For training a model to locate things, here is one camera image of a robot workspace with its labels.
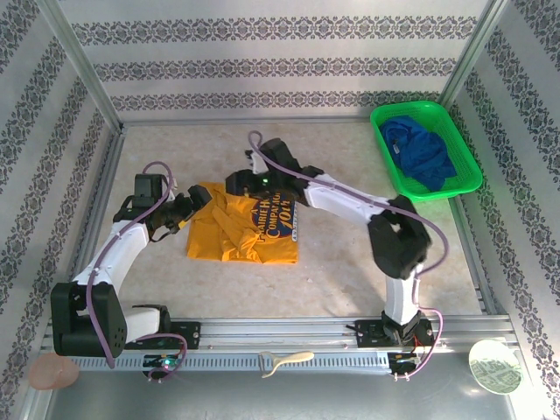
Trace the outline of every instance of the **white panel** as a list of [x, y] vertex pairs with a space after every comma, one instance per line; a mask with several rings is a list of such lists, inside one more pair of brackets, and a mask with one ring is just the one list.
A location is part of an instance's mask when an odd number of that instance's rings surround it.
[[244, 109], [156, 109], [145, 111], [119, 111], [125, 123], [154, 121], [178, 123], [185, 120], [238, 120], [255, 118], [338, 118], [361, 117], [371, 114], [371, 108], [244, 108]]
[[59, 120], [60, 111], [67, 101], [75, 79], [76, 71], [72, 67], [72, 63], [67, 60], [60, 69], [59, 77], [52, 84], [49, 95], [45, 98], [45, 105], [35, 118], [31, 132], [27, 135], [27, 141], [18, 154], [17, 163], [13, 165], [13, 170], [8, 175], [8, 183], [3, 186], [3, 196], [10, 197], [10, 199], [2, 203], [4, 213], [3, 223], [0, 224], [2, 240], [13, 226], [12, 215], [21, 212], [19, 209], [21, 203], [25, 195], [29, 193], [28, 186], [38, 171], [38, 163], [45, 154], [45, 147], [51, 139], [54, 126]]
[[[496, 162], [495, 153], [489, 144], [487, 134], [480, 123], [476, 109], [470, 101], [462, 101], [461, 112], [463, 113], [465, 120], [468, 121], [468, 129], [471, 132], [474, 147], [481, 166], [484, 169], [484, 173], [486, 177], [491, 180], [490, 186], [495, 198], [496, 206], [501, 214], [502, 222], [505, 223], [504, 228], [507, 230], [508, 239], [511, 241], [515, 250], [515, 263], [518, 264], [517, 266], [525, 276], [524, 282], [528, 286], [527, 291], [533, 296], [533, 298], [535, 298], [532, 305], [544, 308], [556, 307], [557, 305], [554, 296], [550, 293], [549, 285], [544, 279], [544, 273], [539, 267], [539, 257], [532, 252], [533, 247], [529, 242], [529, 234], [525, 231], [525, 226], [522, 224], [522, 216], [518, 213], [518, 206], [514, 203], [504, 175], [501, 173], [501, 168]], [[487, 226], [486, 222], [484, 222], [484, 224], [478, 223], [474, 226], [477, 236], [481, 235], [480, 232], [486, 233], [486, 231], [489, 231], [490, 236], [494, 233], [491, 228]], [[498, 295], [499, 300], [507, 310], [511, 311], [510, 313], [517, 312], [517, 310], [514, 309], [515, 306], [513, 305], [513, 302], [510, 302], [509, 298], [509, 290], [512, 286], [507, 285], [506, 279], [502, 280], [504, 274], [501, 270], [501, 263], [503, 262], [500, 261], [500, 251], [495, 249], [492, 240], [482, 241], [482, 239], [479, 238], [479, 243], [480, 246], [485, 249], [488, 247], [493, 248], [492, 253], [485, 253], [482, 257], [491, 262], [488, 264], [488, 267], [492, 270], [491, 273], [494, 273], [494, 276], [491, 277], [494, 288], [503, 290], [503, 292]], [[496, 258], [496, 253], [498, 253], [497, 261], [494, 260], [494, 258]], [[546, 324], [551, 337], [554, 336], [554, 329], [552, 325], [553, 324], [550, 324], [550, 321]]]
[[560, 123], [560, 83], [558, 69], [543, 46], [533, 35], [533, 30], [523, 21], [523, 16], [515, 7], [508, 7], [503, 18], [508, 24], [501, 24], [507, 42], [521, 62], [520, 74], [527, 74], [530, 82], [542, 99], [543, 106], [553, 114], [556, 124]]
[[[489, 60], [486, 53], [484, 53], [483, 57], [479, 60], [479, 64], [483, 65], [485, 60]], [[527, 231], [527, 225], [522, 222], [522, 218], [524, 217], [523, 207], [518, 206], [515, 202], [512, 184], [515, 188], [520, 188], [521, 182], [523, 182], [527, 183], [531, 188], [531, 195], [535, 197], [535, 201], [532, 201], [532, 203], [540, 207], [540, 216], [544, 218], [539, 221], [546, 223], [544, 228], [549, 231], [552, 230], [550, 229], [551, 226], [557, 224], [557, 208], [551, 206], [549, 202], [549, 194], [555, 193], [556, 188], [550, 182], [550, 176], [543, 176], [544, 164], [535, 164], [535, 161], [538, 162], [539, 160], [536, 148], [531, 150], [525, 149], [522, 146], [523, 144], [533, 145], [532, 136], [523, 127], [520, 127], [522, 124], [521, 118], [512, 112], [513, 110], [510, 108], [511, 100], [508, 98], [507, 91], [501, 83], [493, 83], [493, 81], [496, 80], [497, 76], [494, 74], [493, 67], [487, 68], [484, 72], [484, 78], [481, 78], [496, 108], [496, 112], [500, 117], [500, 122], [502, 123], [502, 128], [505, 130], [505, 136], [509, 142], [509, 147], [514, 148], [513, 153], [516, 157], [516, 162], [522, 166], [522, 174], [519, 174], [519, 181], [514, 179], [508, 182], [508, 173], [504, 173], [504, 170], [497, 162], [500, 157], [497, 156], [498, 153], [493, 150], [491, 146], [492, 139], [488, 139], [488, 135], [484, 131], [483, 126], [479, 129], [484, 132], [484, 136], [480, 137], [483, 140], [476, 142], [475, 147], [479, 153], [482, 168], [488, 179], [491, 179], [491, 186], [493, 187], [496, 203], [500, 208], [500, 213], [503, 220], [506, 222], [506, 229], [509, 232], [509, 240], [514, 244], [516, 249], [530, 250], [529, 252], [517, 252], [517, 262], [520, 264], [520, 269], [526, 273], [526, 276], [530, 276], [530, 278], [527, 278], [527, 282], [535, 298], [535, 304], [543, 307], [555, 307], [557, 305], [557, 296], [551, 293], [550, 282], [554, 282], [556, 279], [545, 278], [546, 272], [539, 263], [541, 257], [534, 252], [536, 249], [545, 250], [547, 246], [541, 244], [540, 242], [542, 241], [537, 241], [537, 243], [539, 243], [538, 247], [531, 244], [530, 237], [533, 233]], [[525, 208], [531, 208], [531, 210], [535, 211], [535, 208], [532, 206], [529, 207], [529, 205], [525, 206]], [[536, 220], [528, 224], [531, 226], [534, 223], [538, 224], [539, 221]], [[557, 234], [550, 232], [550, 237], [547, 238], [547, 242], [557, 239]], [[551, 248], [558, 249], [558, 246], [551, 246]]]
[[116, 20], [260, 18], [271, 16], [478, 16], [486, 0], [66, 0], [60, 3], [71, 22], [113, 22]]
[[465, 39], [270, 39], [150, 44], [87, 45], [94, 64], [169, 60], [298, 59], [335, 57], [433, 57], [457, 59]]
[[0, 101], [0, 116], [9, 116], [21, 95], [25, 86], [37, 68], [41, 56], [53, 39], [48, 24], [42, 16], [38, 16], [33, 22], [30, 33], [20, 43], [14, 56], [10, 58], [8, 66], [0, 73], [0, 82], [9, 83], [9, 88], [2, 89], [2, 100]]
[[109, 82], [111, 96], [242, 93], [242, 92], [313, 92], [313, 91], [439, 91], [445, 77], [375, 76], [375, 77], [276, 77], [239, 79], [149, 80]]
[[[517, 105], [510, 97], [506, 86], [502, 83], [495, 82], [499, 81], [501, 77], [498, 74], [498, 71], [494, 68], [492, 61], [486, 52], [480, 56], [476, 68], [484, 68], [484, 71], [479, 74], [480, 80], [484, 84], [488, 95], [492, 99], [495, 112], [500, 118], [503, 129], [506, 131], [507, 140], [514, 148], [516, 163], [521, 165], [523, 168], [523, 175], [526, 177], [524, 180], [531, 186], [533, 195], [537, 197], [536, 203], [542, 210], [541, 216], [546, 219], [547, 226], [553, 227], [553, 230], [556, 230], [556, 235], [553, 234], [550, 239], [556, 240], [560, 243], [560, 238], [557, 237], [557, 235], [560, 235], [560, 232], [557, 231], [557, 229], [560, 228], [560, 224], [558, 223], [557, 208], [555, 206], [545, 204], [549, 198], [547, 192], [553, 192], [558, 188], [558, 183], [554, 182], [555, 176], [550, 174], [547, 169], [547, 164], [543, 162], [543, 158], [547, 158], [548, 161], [549, 156], [538, 150], [536, 141], [536, 137], [538, 137], [538, 135], [529, 132], [527, 127], [528, 123], [523, 121], [523, 116], [521, 116], [518, 112], [519, 105]], [[557, 107], [549, 108], [549, 111], [560, 116]], [[555, 121], [557, 121], [556, 124], [551, 124], [553, 127], [557, 127], [557, 124], [560, 123], [560, 120], [556, 120], [556, 118]], [[493, 168], [495, 168], [493, 175], [496, 177], [500, 175], [501, 179], [503, 179], [503, 187], [509, 190], [511, 185], [507, 185], [506, 183], [506, 175], [502, 173], [504, 170], [497, 164], [494, 164]], [[517, 206], [514, 207], [517, 214], [519, 214], [518, 219], [521, 223], [522, 215], [517, 210]]]
[[[94, 101], [88, 96], [76, 119], [64, 155], [59, 161], [56, 174], [52, 179], [51, 188], [43, 203], [42, 211], [38, 214], [38, 219], [35, 221], [33, 233], [29, 236], [30, 240], [26, 244], [27, 252], [22, 256], [22, 261], [18, 266], [17, 278], [13, 282], [14, 288], [10, 290], [8, 302], [3, 305], [4, 313], [22, 312], [24, 309], [24, 302], [26, 302], [29, 297], [33, 282], [37, 281], [41, 259], [46, 251], [46, 241], [53, 234], [54, 222], [59, 216], [60, 203], [67, 191], [68, 183], [75, 182], [75, 180], [71, 179], [71, 174], [75, 167], [81, 143], [88, 132], [88, 126], [91, 123], [94, 112]], [[29, 192], [27, 186], [25, 187], [25, 191], [27, 193]], [[83, 191], [88, 193], [88, 185], [85, 185]], [[13, 217], [10, 217], [9, 224], [13, 226], [13, 223]], [[73, 244], [67, 243], [66, 245], [70, 247], [66, 249], [66, 252], [72, 252], [71, 247]], [[67, 280], [66, 269], [67, 267], [59, 267], [59, 271], [54, 276], [55, 282]], [[17, 326], [18, 325], [13, 325], [13, 330], [4, 328], [6, 336], [11, 337], [15, 334], [15, 328]]]

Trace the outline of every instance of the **yellow t-shirt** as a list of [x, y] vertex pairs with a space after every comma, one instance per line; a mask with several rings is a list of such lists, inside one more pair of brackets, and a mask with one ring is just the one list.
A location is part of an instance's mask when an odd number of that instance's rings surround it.
[[186, 254], [191, 258], [253, 263], [296, 263], [296, 203], [278, 192], [256, 200], [226, 193], [223, 184], [200, 183], [210, 201], [191, 219]]

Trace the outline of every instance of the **metal frame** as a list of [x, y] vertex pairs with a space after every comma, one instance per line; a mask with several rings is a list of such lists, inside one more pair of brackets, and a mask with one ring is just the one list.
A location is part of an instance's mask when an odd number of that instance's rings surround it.
[[482, 11], [472, 36], [437, 100], [445, 109], [449, 109], [453, 105], [457, 94], [463, 88], [466, 78], [473, 70], [474, 64], [479, 59], [484, 45], [490, 38], [494, 27], [498, 24], [507, 4], [508, 0], [490, 0]]
[[[354, 332], [345, 325], [365, 318], [203, 318], [174, 319], [177, 321], [196, 321], [201, 323], [199, 350], [191, 350], [189, 366], [185, 371], [257, 371], [256, 355], [261, 351], [292, 353], [302, 350], [313, 351], [324, 362], [311, 365], [292, 365], [287, 370], [317, 371], [367, 371], [373, 375], [388, 373], [385, 366], [387, 352], [402, 351], [402, 348], [368, 349], [358, 348]], [[438, 321], [430, 318], [437, 330]], [[508, 315], [447, 316], [441, 344], [436, 353], [467, 353], [474, 343], [483, 339], [500, 340], [520, 359], [526, 378], [527, 367], [520, 353], [519, 343]], [[53, 350], [52, 325], [47, 327], [43, 338], [41, 353]], [[156, 350], [128, 350], [117, 358], [115, 371], [126, 372], [141, 370], [146, 354], [157, 354]], [[100, 358], [75, 358], [84, 371], [110, 371]], [[232, 366], [231, 361], [240, 361]], [[335, 367], [333, 361], [339, 361]], [[531, 392], [530, 381], [525, 381], [522, 393], [508, 398], [513, 412], [518, 418], [527, 412], [524, 397]], [[30, 389], [24, 402], [20, 419], [45, 418], [52, 391]]]
[[[83, 52], [80, 42], [76, 38], [72, 27], [67, 22], [57, 0], [38, 0], [38, 7], [45, 15], [49, 25], [54, 30], [59, 42], [63, 45], [70, 60], [73, 62], [79, 76], [83, 79], [88, 91], [94, 97], [97, 106], [108, 121], [114, 132], [123, 128], [123, 124], [116, 113], [109, 96], [101, 81], [97, 77], [92, 64]], [[459, 58], [458, 64], [447, 81], [439, 102], [449, 108], [463, 87], [466, 77], [471, 72], [477, 58], [480, 56], [484, 44], [487, 42], [491, 31], [497, 24], [507, 0], [490, 0], [475, 28], [473, 35], [465, 50]], [[355, 123], [364, 122], [365, 118], [359, 117], [317, 117], [317, 118], [291, 118], [291, 119], [231, 119], [231, 120], [183, 120], [162, 121], [157, 125], [201, 125], [201, 124], [232, 124], [232, 123]], [[131, 122], [128, 127], [153, 125], [153, 122]], [[83, 270], [93, 257], [95, 246], [101, 230], [102, 219], [109, 200], [121, 155], [126, 129], [111, 146], [109, 161], [103, 170], [100, 188], [94, 198], [91, 222], [87, 225], [80, 252], [77, 256], [76, 272]], [[497, 313], [492, 295], [488, 288], [486, 278], [482, 275], [480, 261], [473, 253], [473, 244], [467, 234], [466, 219], [459, 199], [450, 199], [450, 206], [459, 232], [459, 237], [465, 251], [465, 257], [475, 290], [482, 300], [483, 312], [488, 315], [479, 316], [446, 316], [442, 345], [436, 349], [438, 353], [467, 352], [478, 340], [502, 340], [516, 351], [521, 359], [526, 376], [527, 369], [522, 360], [514, 328], [507, 315], [492, 315]], [[354, 333], [345, 328], [357, 318], [285, 318], [285, 319], [200, 319], [202, 330], [200, 335], [199, 350], [190, 354], [219, 361], [232, 354], [257, 354], [260, 351], [289, 353], [300, 350], [312, 350], [318, 354], [371, 354], [374, 349], [359, 349], [355, 343]], [[438, 325], [435, 318], [430, 319], [434, 326]], [[53, 350], [52, 326], [49, 325], [43, 338], [41, 352]], [[126, 351], [123, 357], [142, 355], [138, 351]], [[35, 391], [30, 388], [24, 401], [21, 419], [43, 418], [51, 398], [50, 391]], [[519, 404], [512, 401], [515, 412], [520, 412]]]
[[72, 26], [68, 23], [64, 12], [60, 8], [58, 0], [37, 0], [37, 6], [41, 10], [46, 21], [51, 26], [54, 35], [64, 48], [64, 51], [73, 64], [78, 75], [81, 77], [87, 91], [93, 96], [97, 107], [105, 117], [111, 131], [121, 129], [123, 123], [116, 113], [113, 102], [105, 91], [94, 66], [88, 59], [76, 37]]

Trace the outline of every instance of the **wire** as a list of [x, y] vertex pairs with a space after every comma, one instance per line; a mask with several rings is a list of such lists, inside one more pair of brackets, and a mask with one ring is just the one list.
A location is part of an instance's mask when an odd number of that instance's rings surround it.
[[[254, 140], [252, 139], [253, 135], [258, 136], [257, 143], [255, 143]], [[430, 351], [426, 355], [425, 359], [422, 362], [420, 362], [420, 364], [416, 367], [416, 369], [409, 374], [403, 374], [403, 375], [397, 375], [396, 374], [395, 375], [395, 379], [403, 378], [403, 379], [408, 380], [411, 376], [417, 374], [418, 372], [420, 372], [426, 366], [426, 363], [428, 363], [428, 361], [430, 360], [431, 355], [433, 354], [433, 351], [435, 350], [436, 346], [438, 345], [439, 339], [441, 338], [441, 333], [444, 330], [444, 317], [443, 317], [442, 313], [435, 308], [423, 308], [423, 307], [419, 306], [418, 303], [416, 302], [416, 286], [417, 286], [417, 281], [419, 281], [418, 278], [421, 275], [426, 274], [426, 273], [436, 269], [437, 267], [439, 267], [444, 262], [445, 258], [449, 254], [449, 242], [447, 241], [447, 237], [445, 236], [444, 232], [435, 223], [433, 223], [430, 220], [425, 219], [424, 217], [422, 217], [419, 214], [412, 213], [412, 212], [409, 212], [408, 210], [403, 210], [401, 208], [391, 206], [389, 204], [385, 204], [385, 203], [382, 203], [382, 202], [379, 202], [379, 201], [375, 201], [374, 199], [371, 199], [370, 197], [368, 197], [366, 194], [350, 190], [348, 188], [345, 188], [343, 185], [323, 181], [321, 179], [315, 179], [315, 178], [312, 178], [312, 177], [308, 177], [308, 176], [304, 175], [303, 173], [298, 173], [298, 172], [292, 171], [291, 169], [285, 168], [285, 167], [281, 166], [280, 164], [276, 163], [275, 161], [273, 161], [272, 159], [270, 159], [269, 157], [267, 157], [266, 155], [264, 155], [264, 153], [262, 153], [260, 151], [259, 148], [261, 147], [262, 142], [263, 142], [263, 134], [261, 134], [260, 131], [252, 130], [248, 133], [248, 143], [250, 144], [251, 149], [253, 149], [253, 152], [256, 153], [258, 156], [260, 156], [262, 158], [262, 160], [264, 160], [264, 162], [266, 162], [268, 165], [272, 166], [273, 168], [276, 168], [279, 171], [287, 173], [288, 175], [291, 175], [293, 177], [296, 177], [296, 178], [299, 178], [299, 179], [304, 179], [308, 182], [314, 182], [315, 184], [319, 184], [319, 185], [322, 185], [322, 186], [326, 186], [327, 188], [338, 190], [342, 193], [350, 195], [351, 197], [354, 197], [355, 199], [362, 200], [367, 204], [371, 204], [372, 206], [377, 206], [377, 207], [383, 208], [385, 210], [389, 210], [390, 212], [393, 212], [393, 213], [399, 213], [399, 214], [402, 214], [404, 216], [408, 216], [411, 219], [415, 219], [415, 220], [420, 221], [421, 223], [429, 226], [441, 238], [441, 241], [444, 244], [444, 253], [441, 255], [439, 260], [437, 260], [431, 266], [423, 269], [422, 271], [420, 271], [419, 273], [416, 274], [416, 278], [414, 279], [415, 283], [414, 283], [414, 287], [413, 287], [413, 291], [412, 291], [412, 299], [413, 299], [414, 304], [422, 312], [434, 312], [439, 319], [439, 328], [437, 329], [437, 335], [436, 335], [436, 338], [434, 339], [434, 343], [433, 343]]]
[[[167, 178], [169, 179], [169, 182], [167, 184], [167, 188], [165, 189], [164, 194], [157, 201], [156, 204], [154, 204], [148, 210], [146, 210], [145, 212], [140, 214], [133, 221], [131, 221], [125, 227], [123, 227], [115, 236], [113, 236], [113, 238], [109, 241], [107, 246], [105, 246], [101, 250], [101, 252], [99, 253], [99, 256], [95, 260], [94, 268], [92, 269], [91, 274], [89, 275], [89, 279], [87, 280], [87, 288], [86, 288], [86, 307], [87, 307], [87, 311], [89, 313], [91, 323], [94, 326], [95, 333], [97, 334], [97, 338], [99, 339], [99, 341], [101, 343], [101, 347], [103, 348], [103, 352], [105, 353], [105, 360], [107, 361], [107, 364], [109, 365], [109, 367], [111, 369], [115, 368], [115, 358], [113, 357], [113, 354], [111, 353], [111, 349], [109, 348], [109, 343], [107, 342], [107, 339], [105, 339], [105, 335], [103, 334], [103, 330], [101, 328], [101, 325], [99, 324], [99, 320], [97, 319], [97, 315], [95, 314], [95, 308], [94, 308], [93, 299], [92, 299], [92, 291], [93, 291], [93, 286], [94, 286], [94, 280], [95, 280], [95, 276], [99, 272], [99, 268], [102, 265], [103, 258], [105, 258], [105, 256], [109, 252], [109, 250], [113, 247], [113, 245], [115, 245], [115, 243], [119, 240], [119, 238], [121, 238], [121, 236], [123, 236], [124, 233], [127, 230], [129, 230], [133, 225], [138, 223], [140, 220], [142, 220], [146, 216], [152, 214], [159, 206], [161, 206], [167, 200], [167, 197], [169, 197], [169, 193], [171, 192], [172, 186], [173, 186], [173, 174], [172, 174], [171, 168], [167, 164], [165, 164], [164, 162], [160, 162], [160, 161], [151, 162], [143, 168], [142, 173], [146, 173], [148, 171], [148, 169], [150, 169], [154, 165], [161, 165], [167, 170]], [[150, 338], [163, 337], [163, 336], [164, 336], [163, 334], [152, 334], [150, 336]], [[186, 351], [186, 341], [185, 341], [185, 339], [182, 338], [180, 335], [177, 335], [177, 334], [173, 334], [173, 336], [175, 338], [179, 338], [179, 339], [182, 339], [184, 341], [185, 351]]]
[[[259, 136], [259, 140], [258, 140], [257, 144], [255, 144], [253, 142], [253, 140], [251, 139], [251, 136], [254, 135], [254, 134]], [[399, 213], [399, 214], [402, 214], [404, 216], [408, 216], [411, 219], [422, 222], [423, 224], [429, 226], [432, 230], [434, 230], [439, 235], [439, 237], [441, 238], [441, 241], [444, 243], [444, 253], [439, 258], [439, 260], [434, 262], [431, 266], [429, 266], [429, 267], [423, 269], [422, 271], [420, 271], [417, 274], [418, 276], [420, 276], [422, 274], [426, 274], [427, 272], [432, 271], [432, 270], [436, 269], [437, 267], [439, 267], [442, 264], [442, 262], [444, 261], [444, 259], [447, 257], [447, 255], [449, 254], [449, 242], [447, 241], [447, 237], [445, 236], [444, 232], [432, 221], [425, 219], [420, 214], [412, 213], [412, 212], [409, 212], [408, 210], [403, 210], [401, 208], [391, 206], [390, 204], [385, 204], [385, 203], [382, 203], [382, 202], [379, 202], [379, 201], [375, 201], [374, 199], [371, 199], [370, 197], [368, 197], [366, 194], [353, 191], [349, 188], [345, 188], [343, 185], [323, 181], [322, 179], [316, 179], [316, 178], [308, 177], [307, 175], [304, 175], [303, 173], [295, 172], [291, 169], [284, 168], [280, 164], [277, 164], [275, 161], [273, 161], [272, 159], [270, 159], [269, 157], [264, 155], [264, 153], [262, 153], [259, 150], [259, 147], [261, 146], [262, 142], [263, 142], [263, 135], [261, 134], [260, 131], [252, 130], [248, 133], [248, 143], [251, 145], [251, 149], [253, 149], [253, 151], [257, 155], [259, 155], [262, 158], [262, 160], [264, 160], [267, 164], [269, 164], [270, 166], [278, 169], [279, 171], [287, 173], [287, 174], [291, 175], [292, 177], [296, 177], [296, 178], [299, 178], [299, 179], [304, 179], [308, 182], [314, 182], [315, 184], [319, 184], [321, 186], [326, 186], [327, 188], [338, 190], [338, 191], [340, 191], [344, 194], [347, 194], [347, 195], [350, 195], [351, 197], [354, 197], [355, 199], [362, 200], [367, 204], [371, 204], [372, 206], [380, 207], [380, 208], [383, 208], [385, 210], [389, 210], [390, 212], [393, 212], [393, 213]]]
[[183, 364], [183, 362], [186, 359], [186, 348], [187, 348], [187, 344], [186, 344], [186, 339], [185, 337], [183, 337], [182, 335], [179, 334], [173, 334], [173, 333], [158, 333], [158, 334], [149, 334], [149, 335], [144, 335], [143, 337], [139, 338], [139, 340], [149, 340], [149, 339], [161, 339], [161, 338], [171, 338], [171, 339], [178, 339], [181, 340], [181, 348], [178, 351], [178, 353], [176, 354], [177, 356], [181, 355], [181, 359], [175, 364], [175, 368], [172, 371], [167, 370], [164, 367], [154, 367], [149, 373], [148, 373], [148, 381], [151, 381], [153, 378], [152, 376], [156, 373], [156, 372], [165, 372], [167, 373], [166, 376], [158, 379], [159, 382], [161, 381], [168, 381], [170, 380], [180, 369], [181, 365]]
[[412, 338], [414, 339], [414, 348], [410, 351], [410, 354], [414, 354], [417, 348], [419, 348], [422, 345], [422, 343], [420, 342], [420, 340], [417, 338], [415, 334]]

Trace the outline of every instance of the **patterned wallpaper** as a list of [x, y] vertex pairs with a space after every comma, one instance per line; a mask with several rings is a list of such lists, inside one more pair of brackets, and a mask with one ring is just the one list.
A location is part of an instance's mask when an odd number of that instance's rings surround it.
[[438, 96], [486, 0], [63, 0], [125, 122], [365, 116]]
[[0, 419], [15, 417], [112, 138], [32, 0], [0, 6]]
[[451, 110], [484, 172], [462, 197], [476, 251], [547, 418], [560, 418], [559, 3], [511, 2]]

